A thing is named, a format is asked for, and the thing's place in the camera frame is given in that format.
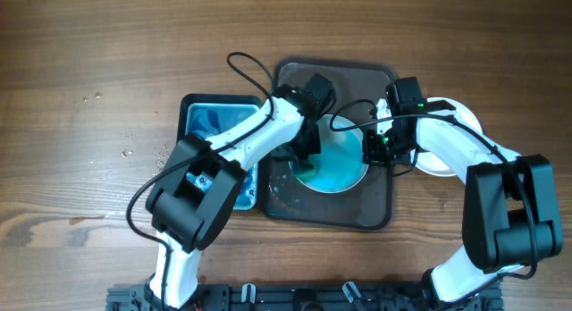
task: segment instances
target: robotic arm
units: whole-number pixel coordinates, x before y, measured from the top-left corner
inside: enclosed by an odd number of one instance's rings
[[[316,74],[304,88],[276,89],[257,113],[234,129],[207,140],[188,135],[177,144],[165,169],[189,157],[202,159],[165,176],[147,198],[157,236],[173,250],[165,289],[168,306],[180,308],[193,295],[202,250],[229,219],[246,171],[276,148],[281,152],[275,157],[282,160],[303,160],[320,152],[315,122],[331,102],[332,94],[331,82]],[[364,161],[384,166],[406,163],[411,160],[410,151],[420,147],[440,157],[466,183],[465,246],[425,273],[423,293],[427,304],[437,308],[460,303],[496,281],[499,274],[530,265],[532,242],[524,212],[509,212],[506,204],[506,196],[522,198],[501,169],[501,160],[475,135],[449,122],[401,118],[404,114],[431,113],[462,122],[452,105],[427,103],[416,78],[397,80],[388,87],[387,95],[388,101],[378,104],[376,117],[395,120],[380,122],[377,129],[366,131]],[[220,153],[213,150],[251,131],[267,115],[272,115],[269,123],[234,147]],[[524,182],[533,210],[538,259],[557,255],[563,239],[551,165],[540,155],[522,157],[478,135],[507,158]],[[203,193],[186,182],[187,172],[209,175],[214,180],[211,189]],[[164,256],[161,248],[156,275],[148,284],[156,306],[161,297]]]

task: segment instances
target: wooden table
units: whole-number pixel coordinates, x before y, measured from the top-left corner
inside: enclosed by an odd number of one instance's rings
[[[183,96],[257,92],[225,64],[235,50],[269,67],[387,63],[467,105],[503,146],[548,157],[565,248],[502,287],[510,310],[569,308],[571,1],[0,0],[0,308],[101,310],[107,288],[154,271],[157,245],[129,230],[127,201],[170,153]],[[422,172],[397,185],[383,233],[235,214],[200,281],[419,279],[461,245],[463,185]],[[134,215],[152,231],[142,205]]]

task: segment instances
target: wood grain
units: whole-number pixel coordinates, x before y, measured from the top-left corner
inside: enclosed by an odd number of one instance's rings
[[[569,308],[571,1],[0,0],[0,308],[100,310],[107,288],[153,272],[157,247],[124,209],[170,152],[183,96],[256,93],[224,62],[235,50],[270,67],[288,55],[387,63],[427,97],[467,105],[503,146],[547,156],[565,247],[503,288],[509,310]],[[383,233],[235,214],[201,281],[418,279],[461,245],[463,187],[415,172],[396,191]],[[135,218],[151,231],[141,206]]]

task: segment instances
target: green sponge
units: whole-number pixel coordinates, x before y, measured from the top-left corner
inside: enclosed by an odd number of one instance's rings
[[[307,181],[318,174],[318,165],[309,158],[292,163],[292,174],[301,181]]]

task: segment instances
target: blue container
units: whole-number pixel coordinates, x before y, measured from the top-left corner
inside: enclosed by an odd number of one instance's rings
[[[226,132],[255,113],[260,106],[262,103],[254,96],[187,95],[181,102],[177,140],[189,133],[207,139]],[[265,185],[264,174],[261,174],[265,169],[260,169],[264,164],[264,161],[255,164],[248,171],[234,204],[235,210],[249,210],[260,200],[265,200],[265,192],[258,188],[258,185]],[[212,184],[204,174],[195,176],[189,172],[187,179],[204,191]]]

